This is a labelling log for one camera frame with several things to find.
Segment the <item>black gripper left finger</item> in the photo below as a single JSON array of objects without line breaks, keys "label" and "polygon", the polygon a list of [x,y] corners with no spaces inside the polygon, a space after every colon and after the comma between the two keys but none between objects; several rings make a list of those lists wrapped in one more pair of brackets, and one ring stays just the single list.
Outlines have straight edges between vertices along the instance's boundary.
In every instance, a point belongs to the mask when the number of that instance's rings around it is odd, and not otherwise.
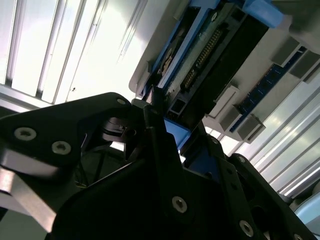
[{"label": "black gripper left finger", "polygon": [[0,189],[52,233],[59,210],[84,190],[74,182],[81,158],[109,142],[124,143],[126,159],[110,175],[143,162],[158,186],[163,212],[175,221],[180,218],[171,208],[194,216],[175,139],[160,109],[131,104],[114,92],[3,117]]}]

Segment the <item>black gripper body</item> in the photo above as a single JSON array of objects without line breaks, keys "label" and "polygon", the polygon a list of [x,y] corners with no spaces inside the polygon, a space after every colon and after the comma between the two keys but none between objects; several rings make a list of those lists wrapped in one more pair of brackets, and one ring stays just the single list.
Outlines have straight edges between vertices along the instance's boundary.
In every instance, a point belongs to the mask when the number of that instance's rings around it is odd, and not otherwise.
[{"label": "black gripper body", "polygon": [[54,240],[238,240],[217,183],[185,170],[191,199],[187,209],[161,206],[159,188],[144,162],[133,163],[71,197],[52,226]]}]

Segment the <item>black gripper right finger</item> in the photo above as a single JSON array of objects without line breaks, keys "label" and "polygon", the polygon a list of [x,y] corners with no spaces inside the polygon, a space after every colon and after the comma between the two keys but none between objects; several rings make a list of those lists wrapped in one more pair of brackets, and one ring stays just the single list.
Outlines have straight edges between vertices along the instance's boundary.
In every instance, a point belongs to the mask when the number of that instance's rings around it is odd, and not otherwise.
[{"label": "black gripper right finger", "polygon": [[213,232],[223,240],[314,240],[289,205],[241,154],[226,156],[199,124],[181,149],[183,166],[211,181]]}]

